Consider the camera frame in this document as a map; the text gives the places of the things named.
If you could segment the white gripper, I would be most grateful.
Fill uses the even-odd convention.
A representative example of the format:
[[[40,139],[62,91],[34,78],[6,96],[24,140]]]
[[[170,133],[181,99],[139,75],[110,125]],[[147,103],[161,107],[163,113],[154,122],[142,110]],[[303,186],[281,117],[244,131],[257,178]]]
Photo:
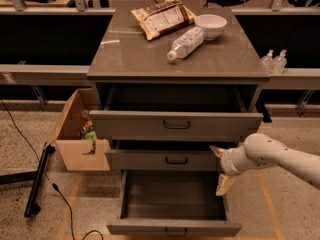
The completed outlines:
[[[210,145],[209,148],[216,157],[221,157],[221,167],[224,173],[227,174],[219,175],[216,188],[216,195],[223,196],[234,184],[236,179],[235,176],[240,175],[247,170],[248,158],[243,146],[226,150],[214,145]]]

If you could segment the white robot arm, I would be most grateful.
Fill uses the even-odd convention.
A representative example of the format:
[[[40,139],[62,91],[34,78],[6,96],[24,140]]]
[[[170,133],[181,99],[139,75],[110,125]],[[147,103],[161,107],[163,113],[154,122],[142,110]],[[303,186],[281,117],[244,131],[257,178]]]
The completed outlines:
[[[320,157],[290,149],[267,135],[251,134],[236,148],[211,146],[210,149],[220,159],[222,168],[216,188],[217,196],[225,195],[235,178],[244,172],[271,166],[279,166],[320,189]]]

